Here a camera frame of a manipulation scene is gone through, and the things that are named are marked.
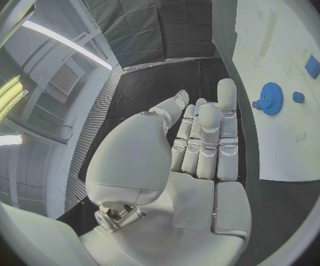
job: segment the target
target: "black floor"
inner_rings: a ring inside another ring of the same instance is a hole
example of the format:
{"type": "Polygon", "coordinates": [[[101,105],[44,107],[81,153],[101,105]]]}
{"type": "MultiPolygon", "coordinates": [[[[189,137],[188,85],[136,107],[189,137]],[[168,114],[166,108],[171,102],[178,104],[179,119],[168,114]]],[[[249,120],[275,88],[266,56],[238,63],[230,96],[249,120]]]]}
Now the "black floor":
{"type": "MultiPolygon", "coordinates": [[[[221,59],[202,59],[170,63],[124,74],[113,95],[106,119],[98,131],[80,169],[79,178],[85,181],[90,160],[104,138],[128,117],[147,111],[163,100],[185,89],[190,102],[199,98],[216,102],[216,86],[229,75],[221,59]]],[[[239,166],[238,181],[245,186],[246,160],[245,139],[241,127],[241,113],[238,107],[239,166]]],[[[180,120],[169,129],[167,139],[170,145],[176,138],[180,120]]],[[[70,225],[78,235],[91,231],[97,222],[94,212],[97,207],[85,198],[73,209],[58,218],[70,225]]]]}

